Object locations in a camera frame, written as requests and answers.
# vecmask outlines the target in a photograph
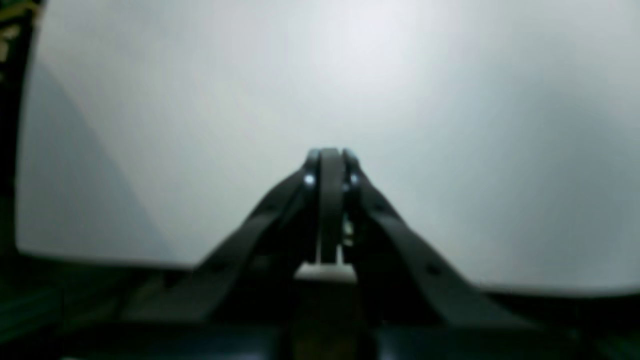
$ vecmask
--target white surface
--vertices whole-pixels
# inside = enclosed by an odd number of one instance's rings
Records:
[[[19,248],[193,266],[311,147],[348,146],[492,288],[640,288],[631,0],[50,0]]]

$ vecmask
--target white wall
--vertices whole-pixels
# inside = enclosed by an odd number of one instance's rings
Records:
[[[50,0],[18,240],[193,266],[311,147],[348,146],[489,288],[640,288],[631,0]]]

